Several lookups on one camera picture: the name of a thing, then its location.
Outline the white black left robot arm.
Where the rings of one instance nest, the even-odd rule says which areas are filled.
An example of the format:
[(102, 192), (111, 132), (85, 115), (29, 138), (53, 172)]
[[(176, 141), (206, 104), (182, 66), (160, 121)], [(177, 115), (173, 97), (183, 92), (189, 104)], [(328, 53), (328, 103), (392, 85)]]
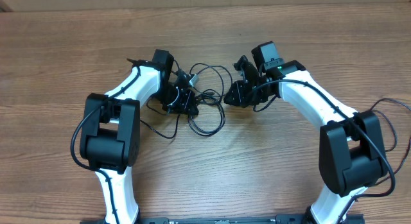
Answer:
[(190, 77), (177, 72), (170, 83), (174, 57), (157, 49), (151, 61), (132, 60), (130, 75), (105, 94), (92, 93), (83, 120), (73, 136), (80, 138), (86, 169), (99, 178), (106, 206), (101, 223), (137, 223), (139, 207), (133, 195), (132, 166), (140, 147), (140, 109), (151, 97), (172, 114), (195, 116), (198, 109)]

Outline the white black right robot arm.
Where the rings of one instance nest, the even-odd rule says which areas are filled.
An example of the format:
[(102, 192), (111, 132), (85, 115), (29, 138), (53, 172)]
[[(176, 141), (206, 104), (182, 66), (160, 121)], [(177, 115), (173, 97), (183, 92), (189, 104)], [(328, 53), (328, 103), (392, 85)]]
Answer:
[(258, 45), (253, 61), (241, 56), (234, 69), (242, 77), (231, 85), (224, 103), (248, 107), (269, 97), (293, 105), (319, 131), (319, 171), (324, 187), (304, 214), (289, 223), (361, 223), (347, 212), (366, 190), (392, 172), (378, 117), (358, 112), (315, 82), (300, 62), (284, 61), (273, 42)]

